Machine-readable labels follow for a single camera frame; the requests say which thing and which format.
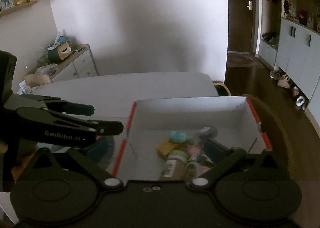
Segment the teal object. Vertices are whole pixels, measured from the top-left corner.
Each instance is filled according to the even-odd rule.
[[[174,143],[184,143],[188,138],[188,135],[182,131],[172,131],[170,133],[170,141]]]

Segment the green lid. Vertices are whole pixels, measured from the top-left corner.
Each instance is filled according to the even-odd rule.
[[[171,151],[168,155],[168,158],[171,156],[171,155],[178,155],[180,157],[183,157],[185,158],[186,160],[188,160],[189,156],[187,153],[183,152],[183,151]]]

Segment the yellow block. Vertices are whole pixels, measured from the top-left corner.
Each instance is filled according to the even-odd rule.
[[[167,159],[170,151],[177,150],[178,148],[180,148],[181,145],[183,145],[183,143],[174,143],[174,142],[171,142],[170,140],[168,140],[168,141],[162,143],[156,149],[157,149],[157,152],[161,158]]]

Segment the open cardboard box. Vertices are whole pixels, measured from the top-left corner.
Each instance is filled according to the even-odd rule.
[[[172,130],[192,136],[203,127],[218,130],[216,141],[228,148],[240,147],[260,154],[271,149],[266,134],[260,133],[260,119],[250,100],[242,96],[175,98],[137,101],[114,165],[113,175],[127,180],[158,180],[164,160],[156,148]]]

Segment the doormat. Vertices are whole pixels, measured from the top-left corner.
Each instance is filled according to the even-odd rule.
[[[227,67],[257,67],[264,68],[260,60],[250,54],[228,54]]]

